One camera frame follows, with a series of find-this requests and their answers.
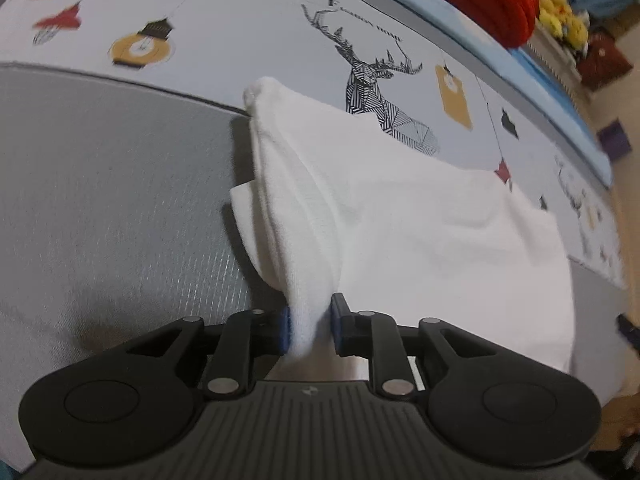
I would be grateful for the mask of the white long-sleeve shirt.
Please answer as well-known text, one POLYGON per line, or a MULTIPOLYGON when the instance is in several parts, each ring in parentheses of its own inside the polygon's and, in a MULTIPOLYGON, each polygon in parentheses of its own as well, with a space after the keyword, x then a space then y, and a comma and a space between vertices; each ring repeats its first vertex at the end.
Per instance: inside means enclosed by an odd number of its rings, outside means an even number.
POLYGON ((555 218, 488 170, 451 166, 264 77, 244 92, 254 177, 236 226, 259 276, 285 296, 291 345, 276 379, 367 377, 340 358, 330 301, 416 325, 441 318, 557 370, 575 340, 570 264, 555 218))

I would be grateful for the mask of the purple bag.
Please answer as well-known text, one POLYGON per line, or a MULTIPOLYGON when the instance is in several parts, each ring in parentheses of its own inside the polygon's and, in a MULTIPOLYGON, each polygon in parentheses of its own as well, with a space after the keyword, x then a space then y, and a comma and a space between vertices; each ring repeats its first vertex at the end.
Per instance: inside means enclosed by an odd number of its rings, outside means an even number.
POLYGON ((617 162, 632 152, 627 133, 618 119, 598 131, 598 140, 610 162, 617 162))

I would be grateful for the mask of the dark red plush pillow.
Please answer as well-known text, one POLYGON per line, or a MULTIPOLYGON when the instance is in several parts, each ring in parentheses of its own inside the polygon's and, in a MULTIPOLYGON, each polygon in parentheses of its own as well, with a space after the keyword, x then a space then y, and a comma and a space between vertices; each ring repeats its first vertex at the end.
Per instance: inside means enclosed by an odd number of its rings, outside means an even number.
POLYGON ((582 85, 597 91, 626 76, 634 66, 617 49, 614 39, 606 32, 589 37, 587 55, 577 63, 582 85))

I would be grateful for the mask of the light blue folded sheet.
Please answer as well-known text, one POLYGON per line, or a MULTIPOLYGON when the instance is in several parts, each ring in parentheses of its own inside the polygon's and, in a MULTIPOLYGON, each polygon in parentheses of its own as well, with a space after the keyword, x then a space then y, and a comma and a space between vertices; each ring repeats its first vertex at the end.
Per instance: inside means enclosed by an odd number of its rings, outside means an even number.
POLYGON ((506 49, 446 0, 394 0, 444 32, 482 61, 548 119, 599 181, 609 188, 613 169, 564 90, 521 49, 506 49))

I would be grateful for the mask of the printed deer bed sheet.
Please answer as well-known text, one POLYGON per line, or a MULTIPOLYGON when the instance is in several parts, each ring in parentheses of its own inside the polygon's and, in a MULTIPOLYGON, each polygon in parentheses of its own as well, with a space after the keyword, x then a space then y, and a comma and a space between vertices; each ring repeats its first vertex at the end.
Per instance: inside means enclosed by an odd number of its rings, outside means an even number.
POLYGON ((238 108, 262 76, 450 164, 491 170, 554 214, 567 255, 624 281, 607 189, 518 90, 394 0, 1 0, 3 63, 238 108))

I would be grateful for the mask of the yellow plush toys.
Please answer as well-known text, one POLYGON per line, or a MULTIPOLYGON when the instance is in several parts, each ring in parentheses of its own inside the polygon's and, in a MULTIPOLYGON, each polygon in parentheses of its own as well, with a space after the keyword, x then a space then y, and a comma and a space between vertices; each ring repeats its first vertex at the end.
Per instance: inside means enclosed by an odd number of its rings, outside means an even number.
POLYGON ((588 49, 588 23, 576 15, 567 0, 537 0, 537 21, 563 47, 585 53, 588 49))

